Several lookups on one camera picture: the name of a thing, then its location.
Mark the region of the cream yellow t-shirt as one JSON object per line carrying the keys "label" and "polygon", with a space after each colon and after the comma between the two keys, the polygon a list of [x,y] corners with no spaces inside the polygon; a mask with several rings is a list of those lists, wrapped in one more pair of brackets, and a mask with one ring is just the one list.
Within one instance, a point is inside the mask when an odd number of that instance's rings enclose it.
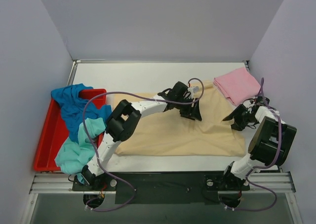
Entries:
{"label": "cream yellow t-shirt", "polygon": [[121,143],[119,156],[228,156],[245,154],[245,139],[223,119],[232,112],[229,102],[211,81],[203,81],[199,101],[202,121],[180,116],[177,109],[142,118],[130,139]]}

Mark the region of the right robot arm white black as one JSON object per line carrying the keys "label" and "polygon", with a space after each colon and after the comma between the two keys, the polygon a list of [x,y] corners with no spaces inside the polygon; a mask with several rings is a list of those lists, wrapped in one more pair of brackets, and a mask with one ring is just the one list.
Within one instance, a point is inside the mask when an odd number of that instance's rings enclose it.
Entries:
{"label": "right robot arm white black", "polygon": [[233,120],[232,130],[242,131],[249,124],[258,125],[247,154],[227,166],[220,177],[226,190],[242,188],[246,178],[274,165],[281,166],[290,151],[297,129],[285,123],[277,110],[261,104],[250,109],[239,105],[223,121]]}

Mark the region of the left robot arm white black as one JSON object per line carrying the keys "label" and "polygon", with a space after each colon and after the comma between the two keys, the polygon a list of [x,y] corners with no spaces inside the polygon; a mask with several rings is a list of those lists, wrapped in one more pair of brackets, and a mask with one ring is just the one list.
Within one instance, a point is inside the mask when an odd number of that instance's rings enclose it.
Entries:
{"label": "left robot arm white black", "polygon": [[94,156],[84,165],[81,171],[84,185],[90,190],[97,190],[101,186],[102,179],[100,175],[107,173],[105,166],[117,147],[134,134],[142,118],[156,113],[178,109],[181,117],[201,121],[202,117],[199,111],[199,101],[204,94],[204,85],[201,84],[202,91],[199,97],[194,96],[197,89],[189,85],[189,83],[184,84],[177,82],[172,88],[165,89],[150,98],[129,92],[112,91],[102,93],[89,100],[86,105],[108,94],[125,94],[141,99],[137,102],[129,102],[123,99],[118,103],[105,121],[105,135],[99,146],[94,144],[87,130],[86,122],[82,122],[86,135],[95,151]]}

